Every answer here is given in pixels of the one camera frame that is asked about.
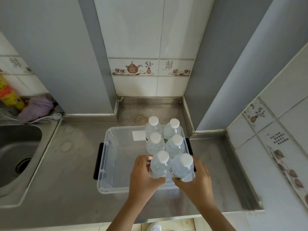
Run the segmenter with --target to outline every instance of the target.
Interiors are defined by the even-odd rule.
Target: white sneaker
[[[161,231],[161,226],[158,222],[151,223],[146,231]]]

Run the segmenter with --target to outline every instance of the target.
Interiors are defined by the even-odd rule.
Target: white bottle cap
[[[158,124],[158,117],[151,116],[151,117],[149,118],[149,124],[150,124],[151,126],[157,126],[157,124]]]
[[[181,165],[183,165],[184,167],[189,167],[191,166],[191,164],[193,163],[193,158],[191,155],[184,153],[181,155],[180,157],[180,163]]]
[[[167,163],[167,161],[169,160],[168,152],[166,152],[166,151],[159,151],[157,153],[157,159],[162,164]]]
[[[154,144],[158,144],[161,140],[161,135],[157,132],[154,132],[150,135],[150,140]]]
[[[174,135],[172,136],[172,142],[175,146],[181,146],[183,143],[183,137],[180,135]]]
[[[180,126],[180,121],[176,118],[172,118],[170,120],[170,126],[171,126],[171,128],[176,129]]]

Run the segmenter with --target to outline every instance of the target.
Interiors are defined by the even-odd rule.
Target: plastic storage bin
[[[129,190],[130,173],[138,155],[147,155],[145,126],[112,127],[106,131],[97,189],[102,194],[124,193]],[[183,129],[185,152],[189,154]],[[195,177],[194,172],[185,181]],[[158,190],[177,188],[168,172],[167,181]]]

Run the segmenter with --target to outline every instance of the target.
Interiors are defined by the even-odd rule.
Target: tiled wall
[[[304,227],[303,217],[308,224],[307,62],[308,44],[227,128],[267,215],[284,230],[298,220]]]
[[[182,96],[214,0],[94,0],[121,96]]]
[[[0,74],[21,96],[48,93],[41,81],[27,66],[18,52],[0,32]]]

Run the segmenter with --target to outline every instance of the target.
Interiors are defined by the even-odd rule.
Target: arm
[[[147,155],[137,157],[131,173],[128,199],[106,231],[130,231],[144,205],[165,183],[165,178],[154,179],[149,175],[147,161],[151,159],[152,156]]]
[[[190,182],[172,178],[175,185],[190,198],[213,231],[236,231],[215,205],[208,169],[195,157],[193,162],[197,170],[196,177]]]

